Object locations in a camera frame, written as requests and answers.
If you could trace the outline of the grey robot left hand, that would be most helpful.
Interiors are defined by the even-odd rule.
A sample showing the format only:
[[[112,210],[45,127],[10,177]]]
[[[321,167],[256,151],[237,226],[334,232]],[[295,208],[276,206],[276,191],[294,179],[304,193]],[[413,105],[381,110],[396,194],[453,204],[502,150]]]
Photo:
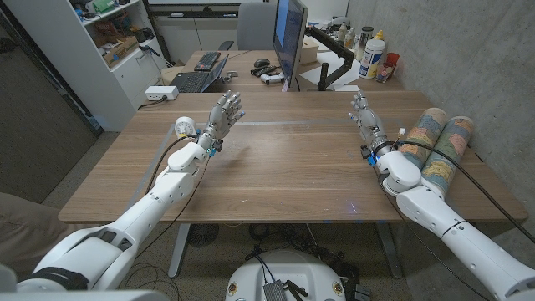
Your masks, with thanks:
[[[212,107],[205,129],[197,144],[210,155],[222,149],[222,139],[230,128],[244,115],[241,105],[241,93],[228,90]]]

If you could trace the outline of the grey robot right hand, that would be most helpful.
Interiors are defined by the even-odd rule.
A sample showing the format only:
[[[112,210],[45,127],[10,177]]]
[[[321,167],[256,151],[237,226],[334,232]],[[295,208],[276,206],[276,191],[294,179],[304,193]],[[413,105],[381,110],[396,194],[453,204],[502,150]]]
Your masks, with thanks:
[[[359,127],[360,136],[368,146],[377,161],[381,156],[390,152],[393,144],[388,140],[381,118],[369,107],[368,100],[362,90],[358,91],[351,101],[355,113],[349,113],[349,118]]]

